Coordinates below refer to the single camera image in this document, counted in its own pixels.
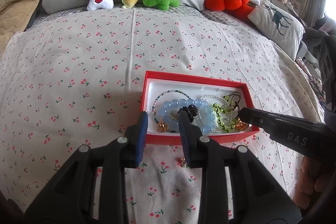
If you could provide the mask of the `person's right hand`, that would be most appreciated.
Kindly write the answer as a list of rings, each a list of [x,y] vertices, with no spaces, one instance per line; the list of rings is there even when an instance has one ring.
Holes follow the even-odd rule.
[[[313,193],[322,193],[326,189],[334,171],[335,164],[322,164],[304,156],[299,169],[294,203],[300,209],[307,209],[313,204]]]

